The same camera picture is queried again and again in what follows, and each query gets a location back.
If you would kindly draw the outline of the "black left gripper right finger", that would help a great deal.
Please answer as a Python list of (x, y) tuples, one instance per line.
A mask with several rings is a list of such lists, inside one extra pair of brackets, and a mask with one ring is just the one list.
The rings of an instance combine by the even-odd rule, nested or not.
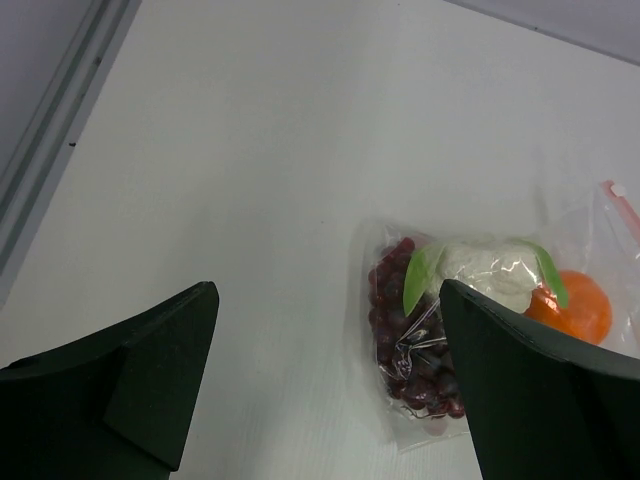
[(639, 361), (456, 280), (441, 313), (485, 479), (636, 479)]

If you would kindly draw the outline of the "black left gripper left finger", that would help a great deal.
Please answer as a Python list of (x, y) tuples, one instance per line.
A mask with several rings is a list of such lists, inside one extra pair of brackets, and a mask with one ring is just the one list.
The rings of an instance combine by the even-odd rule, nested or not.
[(4, 479), (167, 479), (219, 309), (212, 282), (1, 370)]

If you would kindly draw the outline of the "fake orange persimmon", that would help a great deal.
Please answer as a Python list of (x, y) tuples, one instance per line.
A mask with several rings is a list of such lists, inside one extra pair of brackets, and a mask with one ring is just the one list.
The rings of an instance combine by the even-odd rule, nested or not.
[(536, 289), (524, 315), (579, 340), (599, 345), (610, 332), (613, 311), (609, 297), (588, 275), (560, 270), (568, 305), (560, 307), (547, 287)]

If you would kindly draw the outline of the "fake white cauliflower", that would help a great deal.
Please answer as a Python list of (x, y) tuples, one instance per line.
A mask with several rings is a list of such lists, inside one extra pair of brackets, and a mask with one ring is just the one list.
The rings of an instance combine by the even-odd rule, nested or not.
[(546, 288), (558, 306), (569, 304), (551, 255), (525, 239), (436, 241), (415, 251), (404, 281), (404, 313), (413, 313), (425, 296), (436, 298), (446, 280), (460, 281), (517, 313), (529, 308), (538, 288)]

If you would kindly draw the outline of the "clear zip top bag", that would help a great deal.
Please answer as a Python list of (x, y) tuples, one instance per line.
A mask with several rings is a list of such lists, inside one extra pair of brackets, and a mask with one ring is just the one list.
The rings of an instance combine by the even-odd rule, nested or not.
[(639, 217), (618, 183), (520, 238), (375, 223), (362, 281), (368, 384), (400, 450), (638, 440)]

